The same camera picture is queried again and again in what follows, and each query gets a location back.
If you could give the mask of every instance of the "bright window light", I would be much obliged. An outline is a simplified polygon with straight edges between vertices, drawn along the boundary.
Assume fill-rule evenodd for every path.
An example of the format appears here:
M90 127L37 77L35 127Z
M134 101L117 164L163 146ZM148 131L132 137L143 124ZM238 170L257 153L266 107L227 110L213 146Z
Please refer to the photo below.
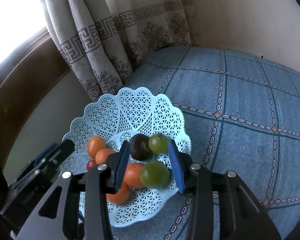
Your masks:
M39 0L0 0L0 63L44 26Z

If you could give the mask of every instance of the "beige curtain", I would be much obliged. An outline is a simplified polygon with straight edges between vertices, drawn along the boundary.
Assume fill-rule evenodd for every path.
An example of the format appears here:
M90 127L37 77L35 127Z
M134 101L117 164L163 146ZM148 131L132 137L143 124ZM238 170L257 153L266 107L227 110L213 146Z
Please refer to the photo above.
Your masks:
M192 0L41 0L47 29L93 101L115 94L149 51L197 46Z

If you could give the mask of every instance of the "green fruit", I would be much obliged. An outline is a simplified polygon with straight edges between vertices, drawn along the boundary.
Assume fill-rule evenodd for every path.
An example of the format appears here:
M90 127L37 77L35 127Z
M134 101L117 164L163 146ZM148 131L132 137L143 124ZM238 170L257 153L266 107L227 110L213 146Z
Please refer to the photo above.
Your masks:
M152 161L141 169L139 178L148 188L163 188L169 184L170 172L162 162Z
M151 158L152 151L149 149L149 137L138 133L130 140L131 157L137 161L145 161Z
M154 153L167 153L169 138L162 133L156 133L149 138L149 148Z

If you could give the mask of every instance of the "metal screw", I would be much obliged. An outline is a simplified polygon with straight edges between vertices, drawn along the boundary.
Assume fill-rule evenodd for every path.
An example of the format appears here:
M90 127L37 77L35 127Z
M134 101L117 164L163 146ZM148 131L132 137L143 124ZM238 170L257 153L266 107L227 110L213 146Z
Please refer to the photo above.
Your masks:
M98 170L99 170L99 171L103 171L103 170L105 170L107 167L108 167L107 164L102 163L102 164L99 164L99 165L98 165Z
M198 164L198 163L192 163L190 167L193 170L198 170L201 168L200 164Z
M62 177L63 177L64 179L67 179L67 178L71 177L71 172L65 171L64 173L62 173Z
M230 178L234 178L235 176L237 176L237 174L236 174L234 171L228 171L228 172L227 172L227 175L228 175Z

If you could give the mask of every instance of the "perforated basket wall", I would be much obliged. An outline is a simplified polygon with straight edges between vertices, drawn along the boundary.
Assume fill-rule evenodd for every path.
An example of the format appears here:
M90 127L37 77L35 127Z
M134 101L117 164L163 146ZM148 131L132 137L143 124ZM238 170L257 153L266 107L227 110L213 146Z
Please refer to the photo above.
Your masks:
M130 140L137 133L151 136L159 132L174 139L181 152L191 153L191 141L184 130L183 114L167 96L154 96L143 87L137 90L122 88L116 96L102 95L98 102L86 106L83 117L72 121L70 132L63 137L63 140L70 139L75 143L75 151L61 164L61 171L71 171L73 174L87 171L86 164L90 160L87 144L92 136L101 136L109 148L118 151L124 140ZM154 159L171 168L167 155L154 155ZM138 161L130 157L129 163L132 162ZM126 204L108 202L110 223L115 227L125 227L150 219L177 191L173 178L166 188L160 190L131 189L131 198ZM80 197L80 211L84 215L84 193Z

